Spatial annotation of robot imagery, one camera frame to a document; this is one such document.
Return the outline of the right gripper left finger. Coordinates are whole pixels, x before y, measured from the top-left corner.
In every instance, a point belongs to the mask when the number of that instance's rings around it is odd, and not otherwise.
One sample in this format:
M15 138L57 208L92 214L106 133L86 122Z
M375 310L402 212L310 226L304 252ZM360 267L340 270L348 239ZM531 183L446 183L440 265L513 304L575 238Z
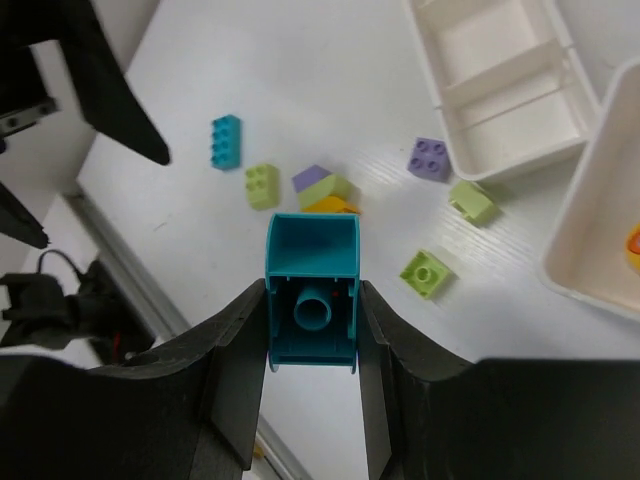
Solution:
M256 436L267 295L223 310L122 365L1 360L5 479L238 479Z

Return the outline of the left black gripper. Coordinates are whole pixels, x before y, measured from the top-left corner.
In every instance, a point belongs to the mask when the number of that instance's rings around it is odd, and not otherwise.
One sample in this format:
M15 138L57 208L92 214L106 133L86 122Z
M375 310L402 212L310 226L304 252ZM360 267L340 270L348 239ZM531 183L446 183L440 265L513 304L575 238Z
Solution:
M56 41L84 119L97 132L166 166L170 151L133 94L89 1L1 3L1 148L7 138L58 110L32 47ZM1 233L31 247L47 247L39 221L3 185Z

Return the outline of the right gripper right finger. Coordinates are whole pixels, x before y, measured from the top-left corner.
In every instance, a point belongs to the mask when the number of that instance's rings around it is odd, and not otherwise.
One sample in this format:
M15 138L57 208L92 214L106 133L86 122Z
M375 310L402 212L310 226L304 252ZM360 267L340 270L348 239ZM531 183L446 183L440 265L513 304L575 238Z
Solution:
M635 479L635 361L468 362L401 318L369 282L358 363L372 479Z

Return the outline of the green single stud brick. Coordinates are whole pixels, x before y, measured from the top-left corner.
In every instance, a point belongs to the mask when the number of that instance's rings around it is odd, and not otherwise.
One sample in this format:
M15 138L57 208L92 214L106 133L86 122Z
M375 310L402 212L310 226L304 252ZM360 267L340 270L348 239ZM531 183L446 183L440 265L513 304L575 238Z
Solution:
M419 250L399 277L421 298L432 300L449 284L454 274L431 252Z

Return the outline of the long teal lego brick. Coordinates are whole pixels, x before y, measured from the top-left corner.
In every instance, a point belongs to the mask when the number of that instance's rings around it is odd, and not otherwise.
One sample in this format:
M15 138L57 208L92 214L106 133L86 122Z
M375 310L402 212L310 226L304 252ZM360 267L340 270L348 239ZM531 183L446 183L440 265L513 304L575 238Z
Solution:
M211 165L221 171L241 164L242 123L234 115L225 115L211 123Z

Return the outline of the teal arch lego piece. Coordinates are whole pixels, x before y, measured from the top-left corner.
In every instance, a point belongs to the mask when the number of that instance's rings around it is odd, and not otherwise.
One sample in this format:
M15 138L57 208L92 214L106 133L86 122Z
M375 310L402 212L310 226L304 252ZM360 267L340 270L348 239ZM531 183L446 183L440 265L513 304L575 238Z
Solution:
M355 214L276 213L266 238L269 366L356 370L360 222Z

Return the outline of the light green lego brick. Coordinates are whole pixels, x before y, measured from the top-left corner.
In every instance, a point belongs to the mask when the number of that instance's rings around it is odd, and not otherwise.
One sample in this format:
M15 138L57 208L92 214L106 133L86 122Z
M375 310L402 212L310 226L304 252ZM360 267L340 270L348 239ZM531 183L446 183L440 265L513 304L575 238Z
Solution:
M491 223L500 213L498 206L476 184L461 180L449 191L448 203L474 226Z

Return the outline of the yellow curved lego brick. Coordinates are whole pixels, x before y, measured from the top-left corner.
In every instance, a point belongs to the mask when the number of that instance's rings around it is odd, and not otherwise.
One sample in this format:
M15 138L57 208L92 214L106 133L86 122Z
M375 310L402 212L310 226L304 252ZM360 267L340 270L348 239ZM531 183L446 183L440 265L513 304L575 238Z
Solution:
M360 210L348 201L337 196L326 196L321 200L301 209L304 213L326 214L355 214L360 215Z

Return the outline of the purple brick of stack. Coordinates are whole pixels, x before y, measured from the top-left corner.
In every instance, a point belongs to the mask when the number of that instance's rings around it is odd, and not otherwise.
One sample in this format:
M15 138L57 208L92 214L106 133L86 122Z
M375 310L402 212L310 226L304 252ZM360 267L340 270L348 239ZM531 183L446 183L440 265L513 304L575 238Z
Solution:
M296 193L300 193L303 190L315 185L319 181L328 177L331 174L331 171L319 166L319 165L311 165L300 173L294 175L291 178L294 190Z

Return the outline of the green curved brick of stack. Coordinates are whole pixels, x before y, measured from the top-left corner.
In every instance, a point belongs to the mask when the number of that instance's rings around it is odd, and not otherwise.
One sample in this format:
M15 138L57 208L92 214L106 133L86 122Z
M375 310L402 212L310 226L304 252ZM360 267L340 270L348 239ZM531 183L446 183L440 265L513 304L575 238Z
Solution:
M300 210L330 195L349 202L353 192L354 186L349 180L338 174L330 174L315 185L298 193Z

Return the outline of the purple square lego brick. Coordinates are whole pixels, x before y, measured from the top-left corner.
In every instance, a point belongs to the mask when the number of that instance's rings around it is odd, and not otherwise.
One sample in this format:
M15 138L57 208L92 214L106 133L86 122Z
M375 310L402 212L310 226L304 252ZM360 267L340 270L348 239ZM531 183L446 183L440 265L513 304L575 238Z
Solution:
M418 178L446 183L451 175L446 144L440 140L417 137L407 170Z

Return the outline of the yellow orange printed brick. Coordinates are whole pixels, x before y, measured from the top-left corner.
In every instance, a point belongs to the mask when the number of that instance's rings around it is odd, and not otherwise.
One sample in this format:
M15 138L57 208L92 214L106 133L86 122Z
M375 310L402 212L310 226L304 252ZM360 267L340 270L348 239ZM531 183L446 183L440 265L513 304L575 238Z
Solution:
M628 265L640 272L640 225L637 224L627 235L625 241L625 258Z

